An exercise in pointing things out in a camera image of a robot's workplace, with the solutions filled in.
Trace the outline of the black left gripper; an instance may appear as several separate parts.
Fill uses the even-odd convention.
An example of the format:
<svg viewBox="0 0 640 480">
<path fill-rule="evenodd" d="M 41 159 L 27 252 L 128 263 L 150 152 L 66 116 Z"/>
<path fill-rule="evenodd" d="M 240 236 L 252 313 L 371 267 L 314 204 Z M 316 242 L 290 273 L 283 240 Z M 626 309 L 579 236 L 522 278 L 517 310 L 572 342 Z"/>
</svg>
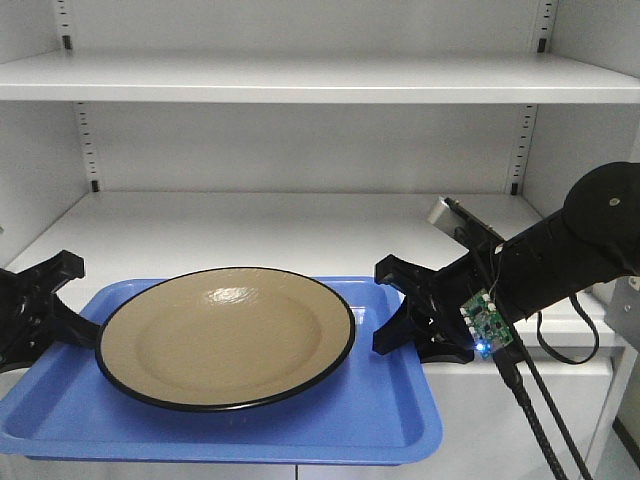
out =
<svg viewBox="0 0 640 480">
<path fill-rule="evenodd" d="M 1 270 L 1 372 L 26 368 L 51 346 L 48 313 L 43 301 L 69 281 L 85 276 L 84 259 L 67 250 L 20 272 Z M 66 306 L 53 295 L 49 319 L 58 341 L 95 349 L 99 325 Z"/>
</svg>

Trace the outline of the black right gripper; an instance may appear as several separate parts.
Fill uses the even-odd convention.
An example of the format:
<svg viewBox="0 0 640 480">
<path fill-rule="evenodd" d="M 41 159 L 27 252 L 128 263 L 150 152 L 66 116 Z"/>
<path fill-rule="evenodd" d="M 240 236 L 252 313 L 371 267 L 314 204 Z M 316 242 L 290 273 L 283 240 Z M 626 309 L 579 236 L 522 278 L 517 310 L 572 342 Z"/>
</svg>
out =
<svg viewBox="0 0 640 480">
<path fill-rule="evenodd" d="M 496 277 L 476 249 L 432 270 L 387 255 L 374 267 L 374 282 L 405 296 L 396 312 L 373 334 L 372 350 L 388 354 L 413 341 L 423 363 L 469 363 L 479 355 L 460 307 Z"/>
</svg>

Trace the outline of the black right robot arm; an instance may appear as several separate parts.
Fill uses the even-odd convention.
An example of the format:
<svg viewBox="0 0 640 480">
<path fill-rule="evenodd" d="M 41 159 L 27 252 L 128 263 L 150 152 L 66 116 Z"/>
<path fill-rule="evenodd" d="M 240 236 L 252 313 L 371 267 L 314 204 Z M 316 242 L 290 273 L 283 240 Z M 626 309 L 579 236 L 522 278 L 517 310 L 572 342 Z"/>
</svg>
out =
<svg viewBox="0 0 640 480">
<path fill-rule="evenodd" d="M 375 282 L 404 299 L 372 348 L 384 355 L 411 343 L 423 361 L 468 363 L 473 340 L 461 309 L 479 292 L 514 324 L 596 283 L 639 273 L 639 166 L 592 170 L 560 210 L 508 240 L 453 198 L 439 199 L 429 220 L 467 252 L 439 270 L 393 255 L 376 264 Z"/>
</svg>

